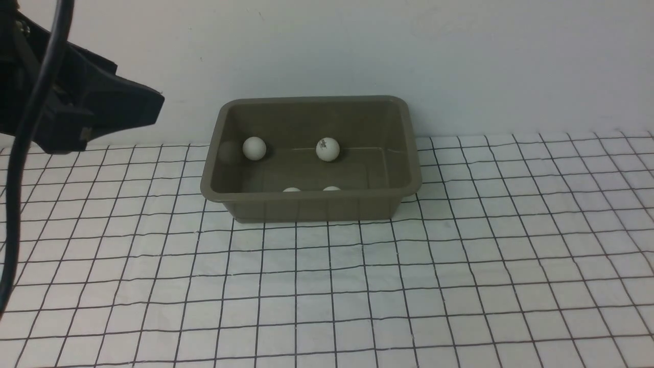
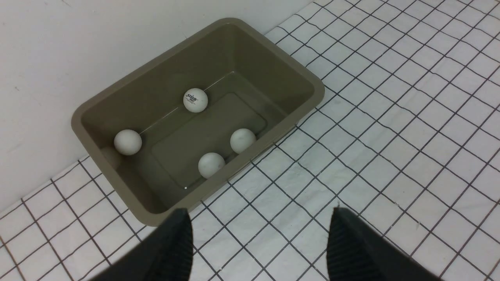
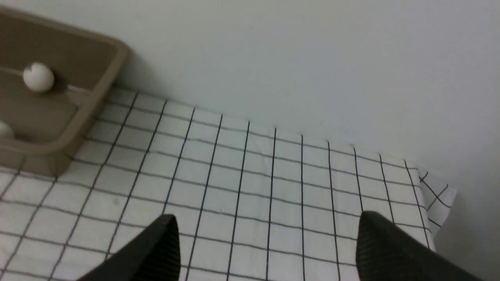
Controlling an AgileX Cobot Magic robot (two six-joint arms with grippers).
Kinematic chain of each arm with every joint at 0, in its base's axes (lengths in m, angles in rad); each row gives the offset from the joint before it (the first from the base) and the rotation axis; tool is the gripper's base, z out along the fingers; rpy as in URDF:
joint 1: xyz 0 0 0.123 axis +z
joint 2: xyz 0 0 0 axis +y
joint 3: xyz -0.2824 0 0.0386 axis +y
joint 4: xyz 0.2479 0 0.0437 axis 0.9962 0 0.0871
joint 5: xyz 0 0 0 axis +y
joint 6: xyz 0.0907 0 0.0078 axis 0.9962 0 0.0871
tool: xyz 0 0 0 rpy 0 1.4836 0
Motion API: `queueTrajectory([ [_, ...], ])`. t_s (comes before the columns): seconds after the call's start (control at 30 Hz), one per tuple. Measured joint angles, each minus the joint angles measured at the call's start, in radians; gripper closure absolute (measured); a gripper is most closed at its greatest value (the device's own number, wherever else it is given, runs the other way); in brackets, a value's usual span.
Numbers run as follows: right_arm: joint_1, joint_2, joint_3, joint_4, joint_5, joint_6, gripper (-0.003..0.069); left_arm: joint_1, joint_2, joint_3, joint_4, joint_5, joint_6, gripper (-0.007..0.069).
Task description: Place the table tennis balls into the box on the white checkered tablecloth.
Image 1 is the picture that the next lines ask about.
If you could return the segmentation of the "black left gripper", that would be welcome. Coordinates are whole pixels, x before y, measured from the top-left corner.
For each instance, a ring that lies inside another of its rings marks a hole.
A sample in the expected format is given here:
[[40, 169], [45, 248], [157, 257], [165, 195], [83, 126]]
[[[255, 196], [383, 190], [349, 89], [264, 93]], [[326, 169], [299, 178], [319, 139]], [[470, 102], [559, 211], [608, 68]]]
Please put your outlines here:
[[31, 140], [49, 154], [84, 151], [91, 140], [156, 123], [165, 98], [153, 88], [119, 77], [116, 63], [68, 42], [73, 3], [59, 3], [52, 30], [18, 3], [2, 3], [2, 134], [15, 136], [42, 72], [43, 91]]

